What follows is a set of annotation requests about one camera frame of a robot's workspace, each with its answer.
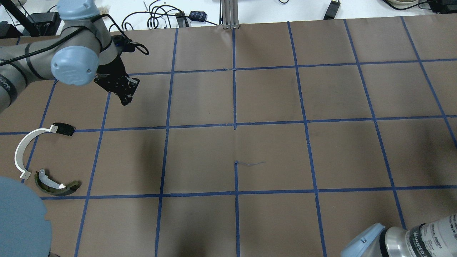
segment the white floor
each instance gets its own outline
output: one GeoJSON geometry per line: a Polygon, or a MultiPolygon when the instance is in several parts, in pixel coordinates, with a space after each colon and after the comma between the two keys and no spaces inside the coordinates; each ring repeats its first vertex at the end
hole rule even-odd
{"type": "MultiPolygon", "coordinates": [[[[340,0],[341,6],[336,15],[337,19],[346,18],[367,18],[367,17],[389,17],[389,16],[412,16],[433,14],[430,10],[422,10],[414,7],[406,11],[396,11],[382,0],[340,0]]],[[[29,13],[46,12],[51,6],[57,4],[58,0],[28,0],[24,7],[29,13]]],[[[146,11],[145,4],[149,6],[152,0],[95,0],[98,7],[109,8],[109,14],[121,23],[129,13],[135,11],[146,11]]],[[[322,20],[329,6],[330,0],[289,0],[287,4],[281,4],[278,0],[239,0],[239,22],[240,23],[269,23],[282,21],[310,21],[322,20]]],[[[205,11],[208,14],[207,20],[218,23],[219,0],[160,0],[155,5],[173,5],[186,14],[190,11],[205,11]]],[[[128,18],[128,22],[135,30],[147,29],[146,20],[148,14],[136,14],[128,18]]],[[[172,20],[172,26],[176,27],[176,19],[172,20]]],[[[0,7],[0,20],[8,21],[4,7],[0,7]]],[[[192,27],[208,26],[210,24],[192,22],[192,27]]],[[[21,25],[17,26],[19,31],[23,30],[21,25]]]]}

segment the metal post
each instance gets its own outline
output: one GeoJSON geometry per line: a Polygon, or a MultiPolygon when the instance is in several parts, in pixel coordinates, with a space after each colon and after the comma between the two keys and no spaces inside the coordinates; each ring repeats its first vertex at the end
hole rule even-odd
{"type": "Polygon", "coordinates": [[[221,0],[224,29],[239,28],[238,0],[221,0]]]}
{"type": "Polygon", "coordinates": [[[24,28],[30,33],[30,36],[32,37],[38,37],[40,35],[40,32],[38,29],[35,27],[35,24],[33,24],[27,17],[17,8],[11,0],[0,0],[0,3],[7,9],[11,15],[13,15],[18,22],[20,22],[24,28]]]}

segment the robot end effector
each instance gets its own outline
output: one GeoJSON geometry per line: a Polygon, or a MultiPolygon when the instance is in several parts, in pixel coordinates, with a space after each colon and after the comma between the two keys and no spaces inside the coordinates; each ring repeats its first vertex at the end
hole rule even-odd
{"type": "Polygon", "coordinates": [[[57,8],[65,21],[59,39],[0,48],[0,112],[30,83],[54,78],[77,86],[94,80],[122,105],[130,103],[139,80],[127,75],[120,55],[148,50],[123,32],[111,36],[101,19],[108,15],[100,15],[93,0],[60,0],[57,8]]]}

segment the brown cardboard surface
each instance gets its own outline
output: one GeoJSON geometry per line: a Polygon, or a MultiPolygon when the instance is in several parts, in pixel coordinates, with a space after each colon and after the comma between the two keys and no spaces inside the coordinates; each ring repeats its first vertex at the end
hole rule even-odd
{"type": "Polygon", "coordinates": [[[94,83],[31,84],[0,114],[0,175],[19,180],[27,132],[65,122],[72,137],[41,135],[24,157],[82,181],[59,198],[25,181],[61,256],[337,257],[376,222],[455,211],[456,22],[129,31],[151,52],[122,54],[141,80],[133,101],[94,83]]]}

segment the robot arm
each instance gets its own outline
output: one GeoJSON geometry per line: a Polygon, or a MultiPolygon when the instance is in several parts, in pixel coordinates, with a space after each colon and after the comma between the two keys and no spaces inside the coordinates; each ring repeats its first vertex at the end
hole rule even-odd
{"type": "Polygon", "coordinates": [[[82,86],[97,75],[122,105],[131,102],[139,80],[128,77],[120,54],[135,45],[125,35],[113,42],[93,0],[60,0],[57,9],[65,21],[60,38],[0,49],[0,112],[30,83],[54,78],[82,86]]]}

